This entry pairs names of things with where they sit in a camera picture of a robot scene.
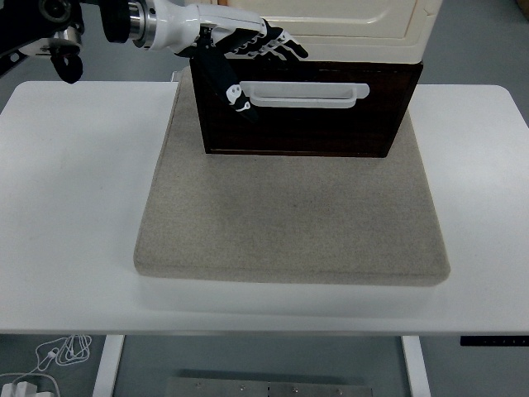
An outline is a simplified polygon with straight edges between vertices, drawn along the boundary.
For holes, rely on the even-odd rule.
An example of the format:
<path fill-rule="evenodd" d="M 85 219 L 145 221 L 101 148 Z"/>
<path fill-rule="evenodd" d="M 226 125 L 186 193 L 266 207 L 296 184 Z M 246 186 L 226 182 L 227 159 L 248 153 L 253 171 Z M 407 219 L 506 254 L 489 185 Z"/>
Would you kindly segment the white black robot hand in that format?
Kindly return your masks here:
<path fill-rule="evenodd" d="M 203 3 L 179 6 L 171 1 L 154 1 L 147 9 L 155 15 L 145 23 L 142 45 L 151 50 L 168 48 L 192 60 L 221 101 L 251 122 L 257 120 L 257 112 L 227 57 L 294 64 L 308 57 L 288 32 L 255 12 Z"/>

